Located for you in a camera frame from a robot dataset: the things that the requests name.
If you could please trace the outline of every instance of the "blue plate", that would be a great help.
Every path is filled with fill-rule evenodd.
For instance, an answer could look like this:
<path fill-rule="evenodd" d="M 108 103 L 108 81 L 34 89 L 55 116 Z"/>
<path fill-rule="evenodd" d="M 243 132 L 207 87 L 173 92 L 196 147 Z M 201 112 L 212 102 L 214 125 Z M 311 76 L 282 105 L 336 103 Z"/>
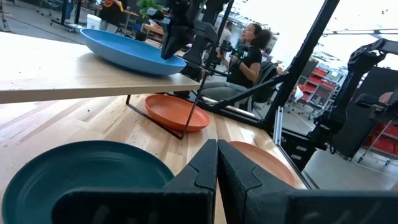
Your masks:
<path fill-rule="evenodd" d="M 4 224 L 51 224 L 53 206 L 71 190 L 160 189 L 173 178 L 162 161 L 128 144 L 66 144 L 37 156 L 17 172 L 4 193 L 2 218 Z"/>
<path fill-rule="evenodd" d="M 96 55 L 138 72 L 173 75 L 186 66 L 176 56 L 162 59 L 160 49 L 138 40 L 94 29 L 82 29 L 80 32 L 87 47 Z"/>

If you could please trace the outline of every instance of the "orange plate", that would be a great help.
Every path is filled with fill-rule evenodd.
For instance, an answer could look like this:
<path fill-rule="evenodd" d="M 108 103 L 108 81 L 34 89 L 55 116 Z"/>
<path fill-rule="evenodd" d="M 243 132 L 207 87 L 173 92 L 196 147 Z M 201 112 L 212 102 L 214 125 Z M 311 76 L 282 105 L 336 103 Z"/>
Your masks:
<path fill-rule="evenodd" d="M 152 95 L 145 99 L 148 113 L 165 126 L 183 131 L 193 104 L 180 98 L 167 95 Z M 210 118 L 199 107 L 193 111 L 188 131 L 199 131 L 210 123 Z"/>
<path fill-rule="evenodd" d="M 293 187 L 296 186 L 296 181 L 291 171 L 273 155 L 245 142 L 232 141 L 230 144 L 272 175 Z"/>

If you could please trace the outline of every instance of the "plate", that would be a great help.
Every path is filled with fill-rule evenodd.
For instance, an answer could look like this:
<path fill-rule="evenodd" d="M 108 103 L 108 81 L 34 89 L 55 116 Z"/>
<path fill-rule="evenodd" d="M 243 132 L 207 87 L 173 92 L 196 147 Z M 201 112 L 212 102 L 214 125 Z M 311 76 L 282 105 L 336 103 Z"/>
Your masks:
<path fill-rule="evenodd" d="M 148 152 L 128 144 L 85 141 L 49 150 L 12 178 L 2 201 L 4 224 L 51 224 L 51 212 L 66 192 L 80 187 L 159 189 L 174 177 Z"/>
<path fill-rule="evenodd" d="M 270 174 L 293 187 L 296 186 L 296 181 L 291 171 L 275 156 L 245 142 L 232 141 L 230 144 Z"/>
<path fill-rule="evenodd" d="M 145 99 L 148 113 L 163 125 L 183 131 L 193 104 L 180 98 L 167 95 L 152 95 Z M 196 107 L 187 131 L 200 131 L 208 126 L 210 118 L 205 111 Z"/>
<path fill-rule="evenodd" d="M 176 57 L 162 59 L 160 49 L 102 30 L 82 29 L 86 46 L 96 55 L 122 67 L 151 75 L 173 75 L 186 66 Z"/>

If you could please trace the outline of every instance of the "teal plate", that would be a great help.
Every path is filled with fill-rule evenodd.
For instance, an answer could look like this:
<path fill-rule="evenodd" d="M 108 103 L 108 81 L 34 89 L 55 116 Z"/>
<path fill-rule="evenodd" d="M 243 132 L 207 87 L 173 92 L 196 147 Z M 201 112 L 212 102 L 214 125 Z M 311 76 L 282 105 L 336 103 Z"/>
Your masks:
<path fill-rule="evenodd" d="M 85 141 L 49 150 L 12 178 L 2 201 L 4 224 L 51 224 L 66 192 L 81 187 L 159 189 L 174 175 L 158 158 L 128 144 Z"/>

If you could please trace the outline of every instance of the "gray floor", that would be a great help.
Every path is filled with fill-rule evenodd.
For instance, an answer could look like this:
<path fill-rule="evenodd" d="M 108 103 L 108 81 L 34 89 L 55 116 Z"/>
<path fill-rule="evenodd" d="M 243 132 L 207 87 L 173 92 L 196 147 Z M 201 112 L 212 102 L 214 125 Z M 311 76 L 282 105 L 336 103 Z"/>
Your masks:
<path fill-rule="evenodd" d="M 36 13 L 36 7 L 23 2 L 16 5 L 7 2 L 7 12 L 12 14 L 8 19 L 10 30 L 16 34 L 29 35 L 43 39 L 58 40 L 72 43 L 83 43 L 79 34 L 67 32 L 65 27 L 50 25 L 49 16 L 41 16 Z M 263 116 L 268 107 L 260 105 L 257 116 Z M 314 127 L 312 121 L 306 116 L 296 113 L 284 113 L 283 127 L 307 134 Z M 305 173 L 321 189 L 339 190 L 387 190 L 398 181 L 398 163 L 392 161 L 384 166 L 385 158 L 377 155 L 368 155 L 361 164 L 356 161 L 357 154 L 352 162 L 343 160 L 339 155 L 331 155 L 329 152 L 318 151 L 311 158 L 305 168 Z"/>

